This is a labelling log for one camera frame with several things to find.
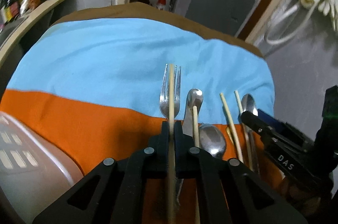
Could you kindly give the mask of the light blue cloth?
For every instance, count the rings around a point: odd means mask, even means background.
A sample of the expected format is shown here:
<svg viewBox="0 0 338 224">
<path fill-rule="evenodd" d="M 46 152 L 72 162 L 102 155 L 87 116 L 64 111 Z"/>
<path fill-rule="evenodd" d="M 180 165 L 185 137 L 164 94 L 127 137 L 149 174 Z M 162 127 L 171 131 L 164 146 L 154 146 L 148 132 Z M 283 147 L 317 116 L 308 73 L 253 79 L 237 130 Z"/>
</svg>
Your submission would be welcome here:
<svg viewBox="0 0 338 224">
<path fill-rule="evenodd" d="M 59 97 L 159 117 L 169 64 L 181 73 L 182 98 L 192 88 L 203 92 L 199 119 L 204 123 L 225 122 L 220 95 L 234 117 L 236 94 L 250 94 L 259 109 L 274 112 L 273 78 L 261 57 L 218 38 L 136 18 L 52 26 L 21 59 L 1 109 L 18 116 L 36 112 L 43 98 Z"/>
</svg>

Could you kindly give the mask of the brown table cloth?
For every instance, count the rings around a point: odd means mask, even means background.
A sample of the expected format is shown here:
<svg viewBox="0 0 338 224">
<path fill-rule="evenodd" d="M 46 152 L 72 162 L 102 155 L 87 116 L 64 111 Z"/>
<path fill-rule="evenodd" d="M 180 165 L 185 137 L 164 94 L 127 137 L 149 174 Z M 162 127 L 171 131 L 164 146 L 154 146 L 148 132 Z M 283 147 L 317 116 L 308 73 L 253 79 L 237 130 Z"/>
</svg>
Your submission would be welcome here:
<svg viewBox="0 0 338 224">
<path fill-rule="evenodd" d="M 231 35 L 227 35 L 216 30 L 212 30 L 178 14 L 159 10 L 138 1 L 127 4 L 111 5 L 102 8 L 87 8 L 80 11 L 75 11 L 71 14 L 61 17 L 59 20 L 55 21 L 54 24 L 57 25 L 64 22 L 101 18 L 137 18 L 155 20 L 158 22 L 170 24 L 182 30 L 190 31 L 204 39 L 222 40 L 230 45 L 241 47 L 260 58 L 263 57 L 261 51 L 257 47 L 246 43 L 241 39 L 232 37 Z"/>
</svg>

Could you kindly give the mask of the orange cloth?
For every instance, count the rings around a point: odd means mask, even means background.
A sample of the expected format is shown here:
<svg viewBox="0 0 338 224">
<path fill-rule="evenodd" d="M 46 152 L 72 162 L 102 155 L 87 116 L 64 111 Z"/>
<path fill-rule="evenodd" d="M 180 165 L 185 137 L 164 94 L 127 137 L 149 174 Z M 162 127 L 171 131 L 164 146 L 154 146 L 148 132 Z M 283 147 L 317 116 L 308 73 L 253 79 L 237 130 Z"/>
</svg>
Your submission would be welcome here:
<svg viewBox="0 0 338 224">
<path fill-rule="evenodd" d="M 45 92 L 6 90 L 1 111 L 21 121 L 73 159 L 88 174 L 103 159 L 128 158 L 158 135 L 164 118 L 134 110 L 62 98 Z M 255 137 L 260 176 L 272 189 L 282 183 L 279 169 L 262 153 Z M 165 182 L 147 182 L 142 223 L 168 223 Z M 195 181 L 184 181 L 176 223 L 195 223 Z"/>
</svg>

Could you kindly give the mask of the silver fork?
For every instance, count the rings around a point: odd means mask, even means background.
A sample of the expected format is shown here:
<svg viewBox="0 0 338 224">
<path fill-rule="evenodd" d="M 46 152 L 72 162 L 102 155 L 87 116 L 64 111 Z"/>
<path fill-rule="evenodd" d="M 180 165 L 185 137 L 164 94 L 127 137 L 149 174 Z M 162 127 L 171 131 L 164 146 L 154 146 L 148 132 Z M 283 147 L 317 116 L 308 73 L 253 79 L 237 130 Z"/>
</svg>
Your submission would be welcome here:
<svg viewBox="0 0 338 224">
<path fill-rule="evenodd" d="M 164 69 L 162 87 L 159 97 L 160 111 L 164 117 L 169 117 L 169 76 L 170 68 L 169 64 L 166 64 Z M 174 67 L 174 117 L 176 118 L 180 110 L 180 84 L 181 84 L 181 66 L 175 65 Z"/>
</svg>

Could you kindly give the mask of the large silver spoon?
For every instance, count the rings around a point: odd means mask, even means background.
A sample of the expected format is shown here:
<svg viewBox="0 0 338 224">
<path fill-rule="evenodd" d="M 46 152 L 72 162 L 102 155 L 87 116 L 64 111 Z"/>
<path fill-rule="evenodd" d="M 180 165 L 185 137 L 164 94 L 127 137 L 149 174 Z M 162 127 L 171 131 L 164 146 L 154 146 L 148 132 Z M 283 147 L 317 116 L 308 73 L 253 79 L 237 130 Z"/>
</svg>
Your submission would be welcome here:
<svg viewBox="0 0 338 224">
<path fill-rule="evenodd" d="M 199 127 L 199 142 L 203 150 L 222 160 L 227 145 L 224 135 L 217 127 L 202 123 Z"/>
</svg>

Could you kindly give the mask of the grey cabinet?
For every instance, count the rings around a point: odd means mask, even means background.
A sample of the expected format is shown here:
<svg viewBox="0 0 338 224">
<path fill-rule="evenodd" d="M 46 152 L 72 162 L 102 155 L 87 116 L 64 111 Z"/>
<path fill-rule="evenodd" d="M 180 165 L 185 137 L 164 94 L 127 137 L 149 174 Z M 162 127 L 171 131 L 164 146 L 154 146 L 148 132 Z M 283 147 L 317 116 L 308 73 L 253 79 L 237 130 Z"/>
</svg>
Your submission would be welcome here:
<svg viewBox="0 0 338 224">
<path fill-rule="evenodd" d="M 257 0 L 174 0 L 172 12 L 236 37 Z"/>
</svg>

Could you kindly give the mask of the silver table knife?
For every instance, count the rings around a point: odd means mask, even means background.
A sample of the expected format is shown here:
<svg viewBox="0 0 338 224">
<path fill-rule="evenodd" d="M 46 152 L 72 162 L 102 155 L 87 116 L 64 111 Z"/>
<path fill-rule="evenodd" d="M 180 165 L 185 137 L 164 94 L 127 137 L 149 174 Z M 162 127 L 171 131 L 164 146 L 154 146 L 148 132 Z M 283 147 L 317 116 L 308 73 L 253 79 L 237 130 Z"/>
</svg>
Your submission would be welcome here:
<svg viewBox="0 0 338 224">
<path fill-rule="evenodd" d="M 186 99 L 186 108 L 184 113 L 184 120 L 182 125 L 183 133 L 193 137 L 193 107 L 197 107 L 197 113 L 199 113 L 201 105 L 203 103 L 203 92 L 200 89 L 192 88 Z"/>
</svg>

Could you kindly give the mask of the white utensil holder bucket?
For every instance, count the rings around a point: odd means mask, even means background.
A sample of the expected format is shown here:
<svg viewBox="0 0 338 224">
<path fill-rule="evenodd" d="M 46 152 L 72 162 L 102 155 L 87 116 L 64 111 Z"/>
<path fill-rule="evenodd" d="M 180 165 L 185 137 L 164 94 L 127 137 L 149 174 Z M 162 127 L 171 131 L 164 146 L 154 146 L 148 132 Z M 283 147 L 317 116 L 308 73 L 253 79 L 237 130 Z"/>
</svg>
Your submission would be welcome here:
<svg viewBox="0 0 338 224">
<path fill-rule="evenodd" d="M 62 150 L 1 113 L 1 205 L 17 222 L 32 223 L 82 178 Z"/>
</svg>

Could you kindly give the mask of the small silver spoon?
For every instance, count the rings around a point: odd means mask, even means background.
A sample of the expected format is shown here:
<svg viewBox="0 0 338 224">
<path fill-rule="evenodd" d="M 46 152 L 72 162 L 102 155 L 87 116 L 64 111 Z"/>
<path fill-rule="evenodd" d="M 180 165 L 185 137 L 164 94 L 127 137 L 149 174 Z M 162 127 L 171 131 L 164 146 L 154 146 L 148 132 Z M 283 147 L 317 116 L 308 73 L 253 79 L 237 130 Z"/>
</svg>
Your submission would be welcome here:
<svg viewBox="0 0 338 224">
<path fill-rule="evenodd" d="M 244 97 L 241 100 L 241 105 L 243 111 L 249 111 L 256 116 L 258 115 L 256 103 L 254 101 L 254 98 L 250 94 L 244 95 Z M 249 168 L 250 170 L 255 172 L 258 176 L 260 176 L 258 155 L 256 151 L 256 143 L 254 140 L 254 132 L 252 129 L 247 127 L 247 125 L 244 125 L 244 130 L 248 151 Z"/>
</svg>

